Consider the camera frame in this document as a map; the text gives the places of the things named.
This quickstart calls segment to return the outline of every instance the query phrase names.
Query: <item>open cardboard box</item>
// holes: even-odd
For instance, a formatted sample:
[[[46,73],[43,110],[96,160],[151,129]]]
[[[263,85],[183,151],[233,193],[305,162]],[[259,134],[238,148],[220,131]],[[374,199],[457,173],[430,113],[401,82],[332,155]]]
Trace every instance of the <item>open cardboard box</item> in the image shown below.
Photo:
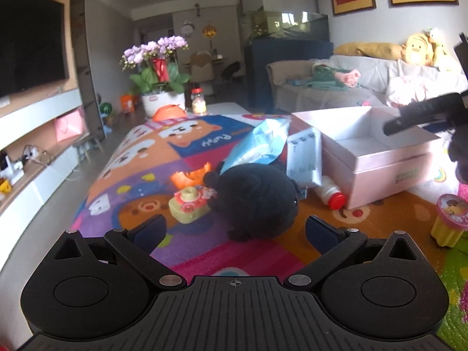
[[[294,130],[322,133],[322,169],[348,197],[352,209],[434,178],[443,139],[413,127],[394,136],[383,124],[395,109],[359,106],[292,115]]]

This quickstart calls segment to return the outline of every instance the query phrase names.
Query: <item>blue plastic package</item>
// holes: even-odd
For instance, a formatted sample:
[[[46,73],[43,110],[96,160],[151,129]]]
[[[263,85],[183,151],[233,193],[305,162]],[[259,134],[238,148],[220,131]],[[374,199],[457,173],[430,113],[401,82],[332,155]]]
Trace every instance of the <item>blue plastic package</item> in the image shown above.
[[[221,174],[236,165],[271,164],[285,147],[290,122],[289,118],[262,121],[231,150]]]

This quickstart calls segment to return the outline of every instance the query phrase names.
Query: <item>floor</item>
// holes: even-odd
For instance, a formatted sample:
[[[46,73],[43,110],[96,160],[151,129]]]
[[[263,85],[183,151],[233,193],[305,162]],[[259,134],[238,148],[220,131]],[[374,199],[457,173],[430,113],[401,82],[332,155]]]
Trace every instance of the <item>floor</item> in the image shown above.
[[[207,104],[236,102],[249,109],[247,91],[242,84],[217,86],[216,96],[207,96]],[[127,132],[144,122],[140,106],[122,116],[112,134],[102,142],[104,153],[93,150],[92,162],[84,160],[32,220],[0,273],[0,345],[17,349],[31,337],[20,310],[20,295],[29,277],[59,236],[71,225],[87,191]]]

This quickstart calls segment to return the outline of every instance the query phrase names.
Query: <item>red ribbon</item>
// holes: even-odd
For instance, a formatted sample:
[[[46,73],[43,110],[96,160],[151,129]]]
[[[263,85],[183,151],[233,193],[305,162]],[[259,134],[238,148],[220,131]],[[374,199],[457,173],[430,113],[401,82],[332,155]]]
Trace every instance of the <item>red ribbon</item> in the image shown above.
[[[152,59],[154,71],[158,76],[159,83],[167,83],[169,81],[168,63],[165,59]]]

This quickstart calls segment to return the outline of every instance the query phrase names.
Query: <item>white flower pot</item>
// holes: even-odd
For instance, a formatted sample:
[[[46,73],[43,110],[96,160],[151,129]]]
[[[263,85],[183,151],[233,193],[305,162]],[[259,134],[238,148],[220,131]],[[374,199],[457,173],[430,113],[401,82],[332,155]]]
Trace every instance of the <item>white flower pot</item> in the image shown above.
[[[148,93],[141,96],[146,116],[152,118],[162,106],[176,105],[185,110],[185,95],[177,92]]]

